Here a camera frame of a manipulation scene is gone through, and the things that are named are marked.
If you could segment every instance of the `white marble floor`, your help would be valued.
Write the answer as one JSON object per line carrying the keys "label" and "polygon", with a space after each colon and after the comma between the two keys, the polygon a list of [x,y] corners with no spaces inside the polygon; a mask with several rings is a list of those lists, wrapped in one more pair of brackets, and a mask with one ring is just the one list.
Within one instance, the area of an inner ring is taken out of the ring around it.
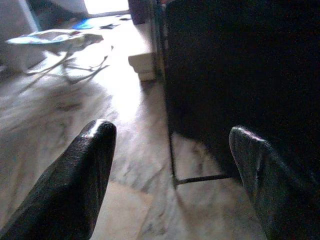
{"label": "white marble floor", "polygon": [[[104,30],[106,41],[93,45],[85,56],[101,59],[103,44],[112,43],[110,66],[91,80],[69,84],[59,69],[39,79],[15,75],[1,80],[0,227],[80,130],[104,118],[117,127],[110,180],[152,197],[136,239],[266,239],[244,189],[233,179],[174,190],[163,86],[140,83],[129,66],[133,30],[131,22]],[[176,135],[174,146],[179,176],[219,172],[201,143]],[[139,211],[141,203],[135,207]]]}

